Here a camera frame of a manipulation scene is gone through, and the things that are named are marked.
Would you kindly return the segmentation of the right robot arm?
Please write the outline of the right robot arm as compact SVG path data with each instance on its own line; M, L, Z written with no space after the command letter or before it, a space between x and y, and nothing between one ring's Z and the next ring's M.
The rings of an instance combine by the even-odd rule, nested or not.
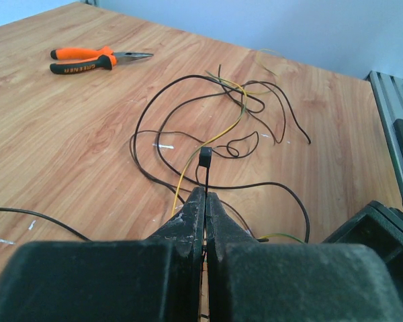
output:
M403 211L372 201L325 242L362 244L373 249L388 267L392 278L403 285Z

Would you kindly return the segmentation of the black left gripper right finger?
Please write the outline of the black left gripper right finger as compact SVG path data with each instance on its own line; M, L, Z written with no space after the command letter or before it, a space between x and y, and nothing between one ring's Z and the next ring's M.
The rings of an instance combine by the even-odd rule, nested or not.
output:
M403 321L382 259L361 244L268 244L206 199L211 321Z

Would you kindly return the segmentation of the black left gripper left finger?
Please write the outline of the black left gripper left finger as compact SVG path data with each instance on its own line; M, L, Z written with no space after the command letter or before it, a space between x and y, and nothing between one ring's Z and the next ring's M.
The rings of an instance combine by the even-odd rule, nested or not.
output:
M37 241L0 274L0 321L198 321L206 194L143 240Z

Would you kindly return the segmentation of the black zip tie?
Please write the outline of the black zip tie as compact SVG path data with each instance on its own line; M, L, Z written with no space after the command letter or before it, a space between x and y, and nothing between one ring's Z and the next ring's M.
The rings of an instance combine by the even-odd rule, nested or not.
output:
M208 196L208 187L209 187L209 175L210 175L210 166L212 161L212 148L203 146L199 151L199 166L206 169L206 177L205 177L205 195Z

